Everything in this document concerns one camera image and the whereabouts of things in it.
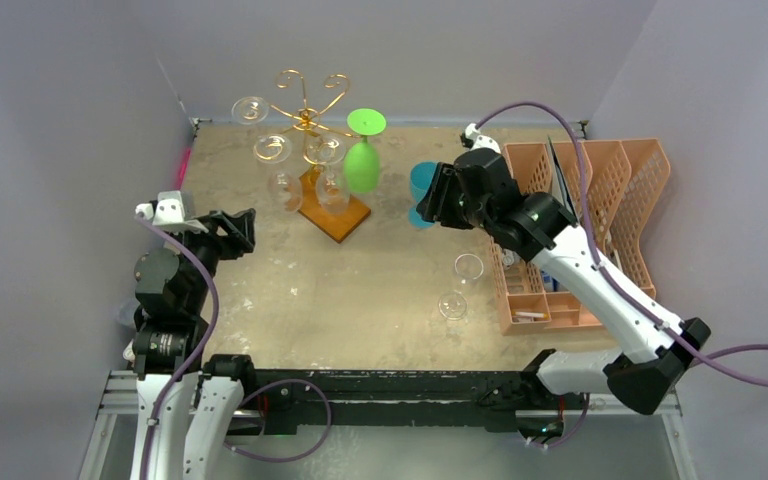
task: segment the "table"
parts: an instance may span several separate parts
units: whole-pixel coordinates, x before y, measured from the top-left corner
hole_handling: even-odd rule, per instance
[[[463,152],[459,128],[392,127],[372,138],[381,181],[374,193],[360,196],[372,214],[339,245],[301,215],[279,211],[267,195],[252,148],[259,135],[274,131],[203,124],[195,140],[183,188],[193,193],[197,214],[257,210],[255,252],[218,267],[219,324],[205,360],[213,353],[246,353],[258,368],[519,370],[545,348],[616,345],[604,331],[503,337],[489,237],[410,225],[410,169],[421,161],[453,161]],[[560,129],[485,133],[500,144],[565,138]],[[287,163],[298,175],[307,167],[299,152]],[[447,322],[437,300],[450,289],[462,253],[481,257],[487,270],[467,297],[466,319]],[[208,301],[204,318],[211,309]]]

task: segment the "gray wall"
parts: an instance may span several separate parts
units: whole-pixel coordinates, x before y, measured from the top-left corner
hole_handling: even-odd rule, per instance
[[[295,68],[310,79],[318,106],[327,104],[325,77],[349,75],[352,91],[335,117],[369,106],[391,121],[432,123],[476,121],[523,98],[589,118],[654,4],[135,0],[191,116],[229,119],[246,95],[296,109],[298,90],[273,84]],[[508,118],[548,122],[531,110]]]
[[[768,342],[768,2],[661,0],[592,123],[659,136],[673,165],[644,245],[661,299]],[[768,354],[726,360],[768,377]],[[768,478],[768,389],[706,368],[679,383],[700,478]]]
[[[0,478],[77,476],[187,122],[124,0],[0,1]]]

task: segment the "metal frame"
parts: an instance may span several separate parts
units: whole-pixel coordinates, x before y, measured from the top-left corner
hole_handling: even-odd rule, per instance
[[[576,413],[575,408],[567,409]],[[131,371],[114,370],[110,372],[98,409],[95,426],[90,437],[89,447],[84,457],[79,480],[100,480],[104,475],[108,453],[117,421],[122,417],[134,418],[137,415],[136,375]],[[556,410],[517,410],[517,418],[556,416]],[[588,415],[638,415],[625,407],[612,395],[592,395]],[[687,445],[684,426],[681,420],[681,405],[675,392],[664,399],[653,415],[661,417],[665,435],[670,446],[670,453],[680,480],[698,480],[690,450]],[[251,410],[236,410],[234,418],[257,418],[259,413]]]

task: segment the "pink object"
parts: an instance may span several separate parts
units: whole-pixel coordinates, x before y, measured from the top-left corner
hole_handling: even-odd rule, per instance
[[[181,159],[181,166],[178,167],[178,180],[175,181],[175,190],[180,190],[184,184],[184,177],[187,176],[187,166],[190,164],[190,154],[193,153],[191,147],[184,150],[184,157]]]

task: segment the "robotic arm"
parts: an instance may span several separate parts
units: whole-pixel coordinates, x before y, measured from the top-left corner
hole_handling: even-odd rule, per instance
[[[558,279],[619,343],[618,349],[601,352],[545,350],[527,370],[552,394],[611,393],[636,412],[653,413],[693,360],[664,330],[671,329],[699,349],[710,336],[708,326],[698,318],[682,321],[604,255],[594,258],[587,233],[573,213],[548,193],[522,195],[498,143],[475,124],[466,128],[461,141],[469,150],[453,164],[437,165],[431,187],[417,206],[423,220],[483,229],[499,246]],[[646,319],[597,267],[608,269],[628,295],[664,324]]]

